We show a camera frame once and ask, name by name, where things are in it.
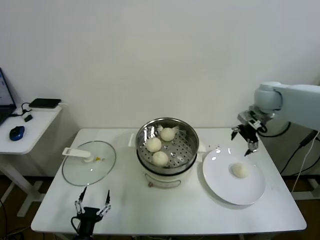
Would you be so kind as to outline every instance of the pot lid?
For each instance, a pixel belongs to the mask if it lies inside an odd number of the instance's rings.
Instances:
[[[115,165],[116,151],[107,142],[89,141],[78,146],[77,149],[90,152],[93,158],[91,161],[77,156],[65,158],[62,175],[74,186],[87,186],[100,181]]]

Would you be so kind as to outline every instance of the floor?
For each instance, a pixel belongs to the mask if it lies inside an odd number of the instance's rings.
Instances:
[[[286,180],[288,188],[292,188],[293,180]],[[0,196],[2,196],[7,187],[10,185],[10,180],[4,176],[0,176]],[[50,180],[44,181],[40,188],[41,193],[45,193],[51,184]],[[297,191],[309,191],[311,187],[308,182],[301,180],[296,186]],[[34,215],[37,212],[40,203],[34,202],[29,209],[25,217],[17,217],[17,212],[23,203],[26,194],[20,190],[17,186],[14,187],[6,201],[4,202],[6,214],[7,214],[7,229],[8,232],[14,231],[18,228],[25,228],[30,226]],[[306,222],[307,229],[300,232],[287,232],[280,233],[273,238],[273,240],[319,240],[320,239],[320,200],[304,200],[297,202]],[[3,208],[0,207],[0,240],[5,235],[5,217]],[[34,232],[30,228],[23,231],[25,240],[55,240],[55,236],[49,233],[43,235],[42,233]],[[246,235],[245,239],[250,239],[251,235]],[[95,236],[95,240],[131,240],[129,236]],[[147,237],[142,237],[141,240],[148,240]],[[173,237],[172,240],[197,240],[199,237]],[[225,236],[204,236],[202,240],[238,240],[239,237],[236,235],[225,235]]]

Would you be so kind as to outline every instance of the white table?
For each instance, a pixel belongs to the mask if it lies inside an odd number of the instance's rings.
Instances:
[[[259,151],[249,158],[256,161],[265,175],[265,193],[253,205],[238,206],[212,193],[202,176],[201,162],[195,163],[186,182],[177,188],[149,188],[136,150],[128,147],[131,134],[136,132],[137,129],[82,129],[71,145],[76,148],[100,140],[109,142],[116,150],[112,171],[89,186],[83,199],[83,206],[101,208],[110,190],[111,210],[95,225],[95,235],[229,235],[297,231],[307,227],[262,143]],[[240,148],[243,153],[247,150],[247,143],[239,134],[231,142],[228,128],[202,128],[196,132],[208,151],[216,145]],[[61,165],[32,221],[32,230],[75,234],[70,219],[76,215],[74,202],[83,189],[64,180]]]
[[[24,155],[29,153],[60,111],[60,106],[54,109],[34,108],[30,112],[33,119],[28,122],[25,122],[20,116],[6,119],[0,125],[0,155]],[[20,106],[17,106],[16,112],[21,112]],[[23,138],[18,141],[11,141],[9,133],[16,126],[25,127]],[[18,217],[24,217],[32,202],[42,201],[44,194],[38,192],[42,181],[36,181],[32,186],[3,156],[0,156],[0,171],[12,181],[1,198],[2,202],[6,200],[15,184],[27,193],[27,197],[17,213]]]

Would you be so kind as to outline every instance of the blue mouse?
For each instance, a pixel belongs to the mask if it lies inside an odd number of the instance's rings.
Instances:
[[[10,139],[12,141],[18,141],[20,139],[22,139],[22,137],[24,136],[24,132],[25,132],[25,127],[24,126],[16,126],[15,128],[12,128],[10,131]]]

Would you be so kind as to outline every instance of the plate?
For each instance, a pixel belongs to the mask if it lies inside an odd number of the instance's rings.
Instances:
[[[247,167],[247,177],[238,178],[232,173],[231,168],[236,163]],[[250,205],[259,200],[265,192],[266,181],[259,167],[231,148],[217,148],[211,151],[203,161],[202,170],[204,179],[212,191],[229,203]]]

